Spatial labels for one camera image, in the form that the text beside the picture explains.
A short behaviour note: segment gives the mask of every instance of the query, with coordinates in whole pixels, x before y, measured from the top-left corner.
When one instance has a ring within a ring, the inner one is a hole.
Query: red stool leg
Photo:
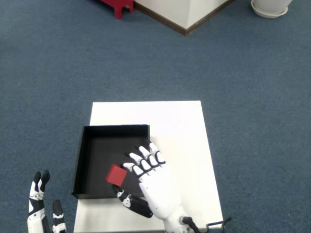
[[[115,7],[115,18],[122,18],[122,7]]]
[[[130,12],[133,13],[134,12],[134,1],[131,1],[130,3]]]

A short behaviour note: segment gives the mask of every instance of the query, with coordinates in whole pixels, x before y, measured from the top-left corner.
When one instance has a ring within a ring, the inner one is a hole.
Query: black box
[[[72,194],[78,199],[116,198],[111,184],[105,180],[111,165],[134,163],[124,154],[139,154],[135,145],[148,148],[149,137],[149,125],[85,126]],[[127,173],[122,188],[132,195],[143,196],[132,172]]]

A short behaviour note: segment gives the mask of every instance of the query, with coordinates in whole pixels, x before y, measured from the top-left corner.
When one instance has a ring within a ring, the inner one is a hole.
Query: red cube
[[[108,171],[106,176],[106,181],[117,186],[121,186],[127,174],[127,170],[118,167],[117,165],[113,164]]]

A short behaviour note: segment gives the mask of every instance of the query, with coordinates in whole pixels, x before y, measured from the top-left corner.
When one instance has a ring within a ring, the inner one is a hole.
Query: white tabletop
[[[200,229],[223,220],[200,101],[93,103],[90,125],[123,124],[150,125],[150,140],[170,164],[184,209]],[[75,233],[162,230],[161,220],[140,216],[118,199],[78,200]]]

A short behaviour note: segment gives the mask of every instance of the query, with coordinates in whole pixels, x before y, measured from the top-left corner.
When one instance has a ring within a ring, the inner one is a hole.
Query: white flower pot
[[[256,14],[276,18],[287,13],[288,5],[292,0],[252,0],[251,5]]]

